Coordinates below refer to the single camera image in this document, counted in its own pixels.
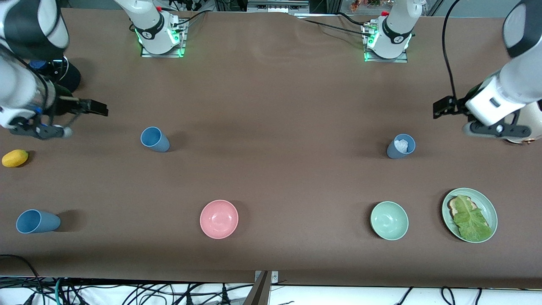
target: white tissue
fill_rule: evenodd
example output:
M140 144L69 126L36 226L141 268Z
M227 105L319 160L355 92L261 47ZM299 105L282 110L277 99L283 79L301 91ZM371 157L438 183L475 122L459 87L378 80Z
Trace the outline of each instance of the white tissue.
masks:
M406 140L395 141L395 148L402 153L406 154L408 150L408 142Z

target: cup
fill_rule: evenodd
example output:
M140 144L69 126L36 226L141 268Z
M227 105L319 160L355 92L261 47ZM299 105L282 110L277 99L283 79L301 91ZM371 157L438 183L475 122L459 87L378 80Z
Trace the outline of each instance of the cup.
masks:
M15 227L19 233L43 233L56 230L60 226L60 218L55 214L29 209L24 211L19 218Z
M159 153L169 149L169 140L158 127L148 127L141 133L141 144Z
M395 141L401 141L405 140L408 143L408 148L406 149L406 153L400 152L397 150L397 147L395 146ZM393 141L391 141L390 145L388 146L388 157L392 159L400 159L404 158L410 154L416 149L416 141L414 139L407 135L407 134L400 134L396 136Z

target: bread slice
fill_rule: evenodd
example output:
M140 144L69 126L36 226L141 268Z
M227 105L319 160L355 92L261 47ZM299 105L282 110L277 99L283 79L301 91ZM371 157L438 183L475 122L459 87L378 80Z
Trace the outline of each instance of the bread slice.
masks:
M455 199L457 197L453 197L450 202L448 203L448 207L450 208L450 211L451 211L451 216L454 217L455 214L457 214L457 209L455 208ZM472 201L472 199L470 197L467 197L467 199L469 200L470 202L470 205L473 207L473 209L475 208L478 208L478 206Z

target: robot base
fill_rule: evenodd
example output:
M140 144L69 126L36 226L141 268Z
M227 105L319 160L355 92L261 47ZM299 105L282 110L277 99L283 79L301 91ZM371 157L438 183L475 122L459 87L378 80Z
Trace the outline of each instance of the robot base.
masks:
M184 22L187 18L179 18L179 22ZM141 57L147 58L181 58L184 57L184 50L186 48L186 39L188 38L188 27L190 22L183 23L175 30L180 30L179 33L173 34L174 39L179 39L179 44L175 45L171 50L164 54L152 54L147 51L143 45L141 45Z
M374 30L371 31L371 28L370 27L366 27L366 26L361 26L361 29L362 29L362 33L370 33L370 34L373 34L374 33ZM398 57L396 58L393 58L393 59L387 59L387 58L382 58L378 55L376 55L376 53L370 49L367 44L369 43L369 40L372 39L371 36L363 36L363 49L364 49L364 58L365 58L365 61L377 61L377 62L400 62L400 63L406 63L408 62L408 58L407 58L407 52L406 50L404 50L401 55L399 55Z

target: lettuce leaf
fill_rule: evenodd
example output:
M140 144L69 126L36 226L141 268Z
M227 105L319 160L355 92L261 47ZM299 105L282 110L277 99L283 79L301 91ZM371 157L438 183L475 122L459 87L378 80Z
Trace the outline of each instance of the lettuce leaf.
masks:
M459 228L459 234L470 242L481 242L491 236L492 230L487 225L482 211L477 207L473 208L471 199L464 195L458 195L453 198L453 203L457 214L454 216L454 222Z

